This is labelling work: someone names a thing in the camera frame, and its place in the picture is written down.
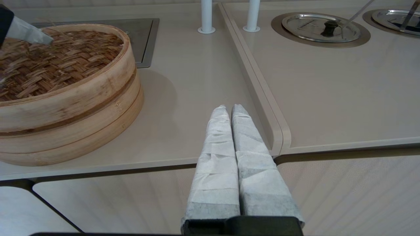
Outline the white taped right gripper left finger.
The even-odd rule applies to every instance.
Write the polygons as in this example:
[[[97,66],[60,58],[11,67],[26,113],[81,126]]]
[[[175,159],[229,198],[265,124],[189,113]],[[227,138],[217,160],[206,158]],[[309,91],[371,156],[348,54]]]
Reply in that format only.
[[[208,121],[181,224],[190,220],[225,220],[240,213],[231,121],[226,106],[221,105],[213,110]]]

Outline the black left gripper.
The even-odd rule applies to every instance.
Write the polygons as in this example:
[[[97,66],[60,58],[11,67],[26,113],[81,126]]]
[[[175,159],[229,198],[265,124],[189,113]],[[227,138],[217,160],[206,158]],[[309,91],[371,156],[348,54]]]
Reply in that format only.
[[[6,6],[0,6],[0,46],[7,38],[19,39],[31,44],[49,45],[53,38],[41,29],[14,16]]]

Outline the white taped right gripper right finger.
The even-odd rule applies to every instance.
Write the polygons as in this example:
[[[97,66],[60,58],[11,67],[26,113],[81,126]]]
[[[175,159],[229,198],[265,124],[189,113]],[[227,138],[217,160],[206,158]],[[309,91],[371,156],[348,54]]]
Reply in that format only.
[[[233,106],[231,116],[241,213],[245,216],[295,217],[300,227],[304,227],[305,220],[253,119],[240,104]]]

